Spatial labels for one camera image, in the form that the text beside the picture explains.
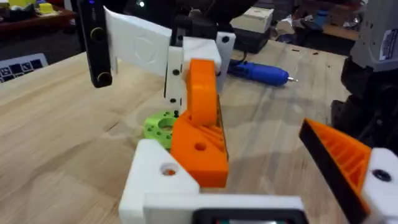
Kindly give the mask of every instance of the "blue handheld tool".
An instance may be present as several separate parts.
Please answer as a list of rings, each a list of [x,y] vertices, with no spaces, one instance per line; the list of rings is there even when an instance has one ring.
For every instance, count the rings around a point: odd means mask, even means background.
[[[246,61],[238,63],[238,60],[231,59],[228,67],[229,74],[274,86],[298,81],[289,77],[289,73],[281,68]]]

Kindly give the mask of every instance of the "silver tool tip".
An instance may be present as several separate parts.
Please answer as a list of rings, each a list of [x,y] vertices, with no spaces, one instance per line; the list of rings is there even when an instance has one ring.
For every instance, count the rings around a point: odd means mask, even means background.
[[[292,77],[288,77],[288,78],[287,78],[287,81],[289,81],[289,82],[298,82],[297,79],[294,79],[294,78],[292,78]]]

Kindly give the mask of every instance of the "gray machine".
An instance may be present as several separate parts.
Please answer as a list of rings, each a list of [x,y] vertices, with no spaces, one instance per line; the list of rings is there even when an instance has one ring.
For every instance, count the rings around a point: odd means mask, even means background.
[[[351,93],[332,103],[332,126],[371,147],[398,152],[398,1],[370,0],[341,81]]]

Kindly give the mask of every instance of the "green 3d printed part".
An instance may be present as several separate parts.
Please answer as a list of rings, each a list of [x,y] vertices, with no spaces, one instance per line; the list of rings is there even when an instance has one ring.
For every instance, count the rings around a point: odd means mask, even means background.
[[[148,117],[144,123],[146,139],[156,139],[160,145],[169,150],[172,145],[174,112],[166,111]]]

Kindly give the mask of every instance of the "white box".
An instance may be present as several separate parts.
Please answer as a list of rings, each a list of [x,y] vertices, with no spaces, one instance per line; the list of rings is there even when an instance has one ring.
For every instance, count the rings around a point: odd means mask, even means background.
[[[263,34],[271,24],[273,13],[273,9],[251,7],[242,16],[233,19],[231,25],[237,29]]]

